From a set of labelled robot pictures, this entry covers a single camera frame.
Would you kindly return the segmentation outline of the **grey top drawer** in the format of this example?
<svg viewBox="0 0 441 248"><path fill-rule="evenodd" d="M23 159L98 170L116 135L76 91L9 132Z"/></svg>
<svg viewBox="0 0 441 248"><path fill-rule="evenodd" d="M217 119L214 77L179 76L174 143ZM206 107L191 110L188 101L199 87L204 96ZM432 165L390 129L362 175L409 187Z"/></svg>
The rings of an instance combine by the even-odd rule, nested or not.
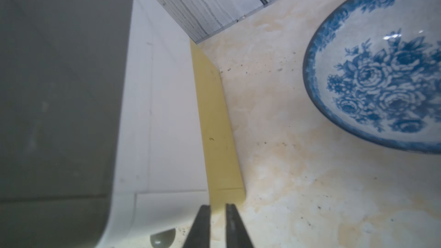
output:
<svg viewBox="0 0 441 248"><path fill-rule="evenodd" d="M110 215L133 0L1 0L1 246L93 248Z"/></svg>

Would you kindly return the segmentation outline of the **white drawer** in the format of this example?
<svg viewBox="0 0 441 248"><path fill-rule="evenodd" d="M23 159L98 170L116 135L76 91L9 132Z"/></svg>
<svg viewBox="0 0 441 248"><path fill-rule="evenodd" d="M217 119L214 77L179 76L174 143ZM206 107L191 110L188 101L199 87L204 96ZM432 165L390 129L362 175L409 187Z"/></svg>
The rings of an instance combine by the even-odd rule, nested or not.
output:
<svg viewBox="0 0 441 248"><path fill-rule="evenodd" d="M110 215L100 248L188 222L209 202L191 39L133 0Z"/></svg>

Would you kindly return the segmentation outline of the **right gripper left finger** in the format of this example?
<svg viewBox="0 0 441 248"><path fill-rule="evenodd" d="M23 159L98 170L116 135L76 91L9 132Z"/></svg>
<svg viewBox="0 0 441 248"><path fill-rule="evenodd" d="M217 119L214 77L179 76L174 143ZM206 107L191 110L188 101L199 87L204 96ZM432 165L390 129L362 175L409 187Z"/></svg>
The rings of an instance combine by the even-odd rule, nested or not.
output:
<svg viewBox="0 0 441 248"><path fill-rule="evenodd" d="M211 207L202 205L191 226L183 248L210 247Z"/></svg>

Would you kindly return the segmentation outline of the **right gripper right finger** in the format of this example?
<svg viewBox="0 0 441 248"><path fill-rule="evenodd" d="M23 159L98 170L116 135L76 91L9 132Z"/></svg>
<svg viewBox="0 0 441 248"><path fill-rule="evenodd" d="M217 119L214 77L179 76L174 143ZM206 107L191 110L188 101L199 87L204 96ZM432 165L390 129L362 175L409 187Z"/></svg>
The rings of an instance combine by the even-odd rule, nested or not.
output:
<svg viewBox="0 0 441 248"><path fill-rule="evenodd" d="M226 204L226 247L254 248L235 204Z"/></svg>

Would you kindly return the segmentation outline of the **yellow bottom drawer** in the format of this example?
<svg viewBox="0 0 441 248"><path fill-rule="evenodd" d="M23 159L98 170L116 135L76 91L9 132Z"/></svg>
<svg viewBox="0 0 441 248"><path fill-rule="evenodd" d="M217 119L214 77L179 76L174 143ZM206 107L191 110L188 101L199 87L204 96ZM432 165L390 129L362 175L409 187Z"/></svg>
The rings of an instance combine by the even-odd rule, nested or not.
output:
<svg viewBox="0 0 441 248"><path fill-rule="evenodd" d="M189 39L153 47L151 57L147 170L134 222L173 239L202 205L216 214L243 203L245 187L217 67Z"/></svg>

